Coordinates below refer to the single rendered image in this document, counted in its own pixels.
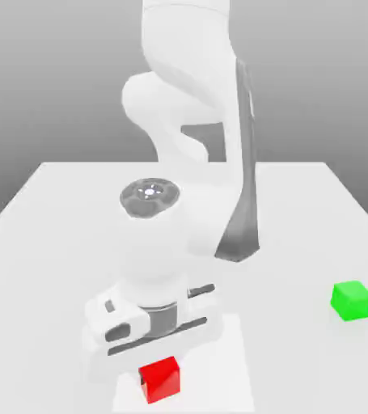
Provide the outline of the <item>small green cube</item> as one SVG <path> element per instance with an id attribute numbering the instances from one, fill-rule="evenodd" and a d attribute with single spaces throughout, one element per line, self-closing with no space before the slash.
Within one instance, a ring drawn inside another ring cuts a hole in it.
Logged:
<path id="1" fill-rule="evenodd" d="M 330 304 L 344 321 L 368 318 L 368 289 L 360 281 L 336 283 Z"/>

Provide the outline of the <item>small red cube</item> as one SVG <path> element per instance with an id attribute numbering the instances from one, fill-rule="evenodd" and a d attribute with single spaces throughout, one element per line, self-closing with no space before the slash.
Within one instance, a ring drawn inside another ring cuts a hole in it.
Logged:
<path id="1" fill-rule="evenodd" d="M 174 357 L 144 365 L 138 369 L 138 373 L 147 403 L 180 393 L 180 367 Z"/>

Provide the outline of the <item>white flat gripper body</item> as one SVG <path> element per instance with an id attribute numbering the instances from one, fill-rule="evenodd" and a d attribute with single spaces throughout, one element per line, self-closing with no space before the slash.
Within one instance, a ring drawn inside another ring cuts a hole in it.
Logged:
<path id="1" fill-rule="evenodd" d="M 180 359 L 189 351 L 218 340 L 223 325 L 223 313 L 214 309 L 213 314 L 184 323 L 170 335 L 100 350 L 90 357 L 90 379 L 115 379 L 168 357 Z"/>

